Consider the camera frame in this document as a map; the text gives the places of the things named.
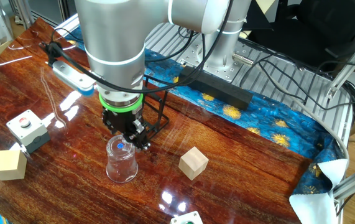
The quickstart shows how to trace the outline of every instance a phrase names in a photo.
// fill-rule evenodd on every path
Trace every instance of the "blue cloth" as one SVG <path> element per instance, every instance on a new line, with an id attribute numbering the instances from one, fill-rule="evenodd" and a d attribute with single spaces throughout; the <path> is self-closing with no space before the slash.
<path id="1" fill-rule="evenodd" d="M 75 29 L 72 34 L 82 39 L 80 27 Z M 66 38 L 70 43 L 85 50 L 82 41 L 76 40 L 71 35 Z M 158 58 L 162 56 L 146 49 L 145 57 Z M 170 83 L 176 82 L 183 70 L 183 67 L 173 60 L 148 63 L 146 67 L 146 75 Z M 152 80 L 150 82 L 157 86 L 164 86 Z M 330 180 L 322 174 L 317 164 L 342 159 L 343 154 L 333 137 L 313 119 L 291 110 L 283 103 L 254 92 L 252 92 L 254 96 L 246 111 L 226 105 L 187 86 L 178 86 L 170 92 L 263 138 L 312 159 L 313 162 L 303 174 L 293 194 L 322 194 L 331 190 Z"/>

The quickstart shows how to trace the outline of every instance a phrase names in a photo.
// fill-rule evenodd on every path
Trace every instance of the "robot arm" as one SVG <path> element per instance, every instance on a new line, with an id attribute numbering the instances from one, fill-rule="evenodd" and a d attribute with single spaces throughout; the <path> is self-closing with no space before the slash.
<path id="1" fill-rule="evenodd" d="M 224 19 L 228 0 L 75 0 L 91 72 L 113 85 L 141 90 L 144 41 L 158 24 L 169 22 L 210 34 Z M 94 80 L 63 62 L 49 63 L 56 75 L 84 95 Z M 142 94 L 98 83 L 103 122 L 140 149 L 149 142 L 142 118 Z"/>

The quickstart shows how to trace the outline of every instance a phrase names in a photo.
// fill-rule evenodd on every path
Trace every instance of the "black bracket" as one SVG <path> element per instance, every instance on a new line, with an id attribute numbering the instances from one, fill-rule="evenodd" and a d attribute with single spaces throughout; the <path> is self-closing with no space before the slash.
<path id="1" fill-rule="evenodd" d="M 150 76 L 146 76 L 145 77 L 145 87 L 148 87 L 148 81 L 149 79 L 152 79 L 152 77 Z M 148 103 L 145 98 L 147 96 L 147 94 L 144 95 L 144 99 L 143 102 L 145 105 L 147 105 L 149 108 L 151 108 L 152 110 L 154 110 L 155 112 L 158 113 L 158 120 L 157 122 L 155 122 L 155 124 L 150 124 L 148 121 L 145 121 L 145 125 L 148 127 L 148 140 L 152 139 L 153 137 L 155 137 L 155 135 L 161 131 L 164 127 L 166 127 L 166 125 L 169 124 L 169 118 L 164 115 L 164 108 L 165 108 L 165 104 L 166 104 L 166 99 L 167 99 L 167 95 L 168 95 L 169 91 L 165 90 L 165 94 L 164 97 L 161 98 L 160 96 L 156 95 L 155 93 L 149 93 L 150 97 L 153 98 L 154 100 L 158 101 L 159 103 L 159 109 L 155 108 L 154 106 L 152 106 L 150 103 Z M 164 122 L 161 125 L 162 122 L 162 118 L 164 118 L 166 120 L 166 122 Z"/>

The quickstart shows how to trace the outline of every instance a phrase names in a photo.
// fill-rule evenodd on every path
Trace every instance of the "black bar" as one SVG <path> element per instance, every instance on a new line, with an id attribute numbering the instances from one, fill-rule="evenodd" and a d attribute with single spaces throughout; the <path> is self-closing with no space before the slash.
<path id="1" fill-rule="evenodd" d="M 180 73 L 179 79 L 182 80 L 186 78 L 193 70 L 194 68 L 186 66 Z M 240 110 L 246 110 L 253 97 L 252 93 L 205 72 L 201 72 L 198 79 L 188 86 L 194 90 L 215 97 L 231 106 L 235 106 Z"/>

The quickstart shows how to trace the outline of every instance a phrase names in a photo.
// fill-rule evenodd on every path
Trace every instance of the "green ring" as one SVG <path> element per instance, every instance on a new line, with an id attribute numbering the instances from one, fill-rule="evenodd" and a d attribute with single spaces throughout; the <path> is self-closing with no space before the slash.
<path id="1" fill-rule="evenodd" d="M 98 97 L 100 98 L 100 103 L 107 110 L 113 111 L 115 113 L 126 113 L 126 112 L 129 112 L 129 111 L 137 109 L 141 105 L 142 99 L 143 99 L 144 96 L 143 96 L 143 94 L 140 94 L 140 98 L 139 98 L 139 100 L 137 102 L 135 102 L 132 106 L 128 106 L 128 107 L 125 107 L 125 108 L 116 108 L 116 107 L 113 107 L 113 106 L 107 104 L 107 102 L 104 101 L 103 97 L 101 97 L 101 94 L 99 94 L 99 93 L 98 93 Z"/>

